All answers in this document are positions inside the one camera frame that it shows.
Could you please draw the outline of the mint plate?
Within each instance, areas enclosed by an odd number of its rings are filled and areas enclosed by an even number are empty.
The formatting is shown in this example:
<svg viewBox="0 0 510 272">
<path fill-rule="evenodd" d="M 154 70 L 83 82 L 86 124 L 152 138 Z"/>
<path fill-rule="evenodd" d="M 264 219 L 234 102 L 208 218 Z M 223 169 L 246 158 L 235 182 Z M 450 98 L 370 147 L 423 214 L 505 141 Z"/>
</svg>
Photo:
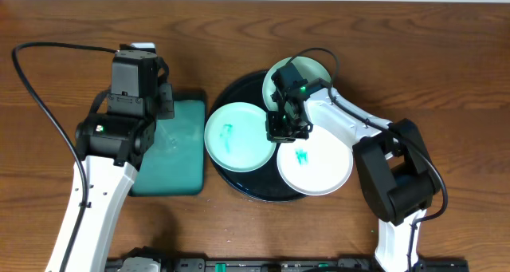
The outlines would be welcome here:
<svg viewBox="0 0 510 272">
<path fill-rule="evenodd" d="M 266 136 L 266 112 L 246 102 L 225 104 L 205 126 L 204 141 L 210 158 L 220 167 L 249 172 L 265 165 L 277 145 Z"/>
<path fill-rule="evenodd" d="M 272 75 L 283 65 L 285 65 L 290 57 L 287 57 L 283 60 L 278 61 L 275 65 L 273 65 L 269 71 L 267 72 L 263 85 L 262 85 L 262 96 L 265 103 L 266 108 L 269 111 L 277 110 L 277 103 L 273 101 L 272 95 L 276 92 L 276 87 L 272 81 Z M 332 79 L 328 71 L 314 59 L 309 57 L 296 57 L 292 63 L 296 66 L 299 74 L 307 79 L 308 81 L 312 81 L 317 77 L 320 77 L 328 82 L 331 82 Z"/>
</svg>

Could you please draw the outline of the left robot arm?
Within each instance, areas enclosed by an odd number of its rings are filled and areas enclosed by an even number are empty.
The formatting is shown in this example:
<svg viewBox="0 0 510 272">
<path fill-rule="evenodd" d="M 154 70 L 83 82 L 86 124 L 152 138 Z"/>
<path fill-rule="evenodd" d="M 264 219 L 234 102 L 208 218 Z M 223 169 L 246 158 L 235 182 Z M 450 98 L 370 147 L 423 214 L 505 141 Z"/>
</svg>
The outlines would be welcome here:
<svg viewBox="0 0 510 272">
<path fill-rule="evenodd" d="M 122 45 L 110 89 L 76 128 L 73 189 L 48 271 L 102 271 L 124 200 L 155 142 L 158 120 L 175 116 L 169 68 L 152 43 Z"/>
</svg>

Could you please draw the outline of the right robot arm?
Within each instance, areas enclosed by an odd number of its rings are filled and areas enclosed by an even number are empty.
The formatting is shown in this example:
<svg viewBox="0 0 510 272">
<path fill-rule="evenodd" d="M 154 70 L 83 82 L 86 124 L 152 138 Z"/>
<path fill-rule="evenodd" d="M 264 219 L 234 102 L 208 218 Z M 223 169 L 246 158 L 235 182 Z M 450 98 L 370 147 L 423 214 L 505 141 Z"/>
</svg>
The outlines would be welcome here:
<svg viewBox="0 0 510 272">
<path fill-rule="evenodd" d="M 375 260 L 384 271 L 412 271 L 418 264 L 421 223 L 445 212 L 427 209 L 444 180 L 430 159 L 416 124 L 379 118 L 343 98 L 330 81 L 300 73 L 290 57 L 264 80 L 269 141 L 280 145 L 282 179 L 305 195 L 326 195 L 357 171 L 363 198 L 379 220 Z"/>
</svg>

